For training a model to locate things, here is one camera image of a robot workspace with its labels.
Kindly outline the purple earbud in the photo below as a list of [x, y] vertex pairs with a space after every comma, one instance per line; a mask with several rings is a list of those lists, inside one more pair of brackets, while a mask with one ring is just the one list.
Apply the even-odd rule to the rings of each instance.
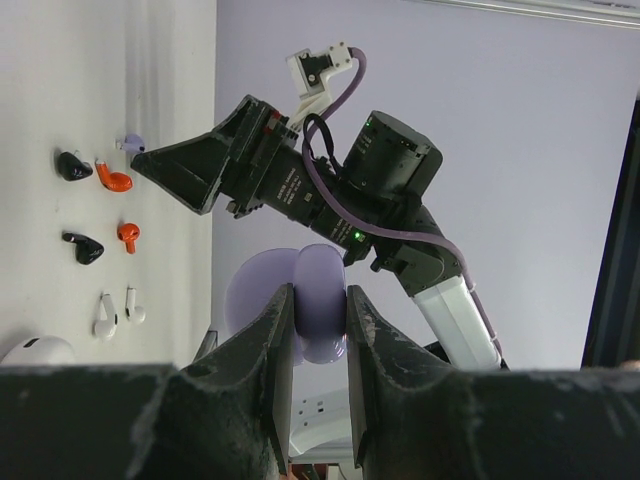
[[115, 146], [130, 154], [140, 154], [146, 151], [144, 140], [137, 134], [127, 134], [123, 138], [117, 139]]

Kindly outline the purple earbud charging case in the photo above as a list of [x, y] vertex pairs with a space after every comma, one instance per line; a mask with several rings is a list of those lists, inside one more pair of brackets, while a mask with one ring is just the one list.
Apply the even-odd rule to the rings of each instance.
[[346, 352], [345, 267], [328, 244], [266, 250], [244, 262], [226, 290], [229, 334], [256, 319], [284, 284], [294, 289], [294, 364], [338, 361]]

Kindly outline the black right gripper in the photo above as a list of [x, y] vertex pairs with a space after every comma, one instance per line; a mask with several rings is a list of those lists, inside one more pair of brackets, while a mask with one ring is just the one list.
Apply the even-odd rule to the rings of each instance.
[[205, 215], [217, 194], [239, 219], [269, 206], [295, 217], [305, 209], [298, 134], [269, 103], [247, 95], [211, 131], [132, 157], [131, 169], [192, 212]]

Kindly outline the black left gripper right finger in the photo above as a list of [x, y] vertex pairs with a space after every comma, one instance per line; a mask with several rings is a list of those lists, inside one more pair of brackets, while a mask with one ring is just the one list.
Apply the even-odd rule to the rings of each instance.
[[639, 375], [464, 371], [347, 291], [353, 457], [366, 479], [635, 479]]

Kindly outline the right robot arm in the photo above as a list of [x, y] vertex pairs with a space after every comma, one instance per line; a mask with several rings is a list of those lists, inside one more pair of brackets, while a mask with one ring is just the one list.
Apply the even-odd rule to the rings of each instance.
[[132, 169], [191, 211], [220, 196], [235, 218], [268, 206], [344, 250], [391, 272], [432, 328], [448, 361], [465, 370], [506, 362], [460, 251], [422, 197], [442, 163], [435, 145], [380, 112], [366, 119], [345, 162], [313, 158], [276, 108], [253, 96], [210, 132], [134, 155]]

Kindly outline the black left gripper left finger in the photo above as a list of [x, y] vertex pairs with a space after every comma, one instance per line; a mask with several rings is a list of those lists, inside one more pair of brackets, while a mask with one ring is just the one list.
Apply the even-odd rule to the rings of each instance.
[[287, 471], [294, 291], [199, 361], [6, 367], [5, 479], [276, 479]]

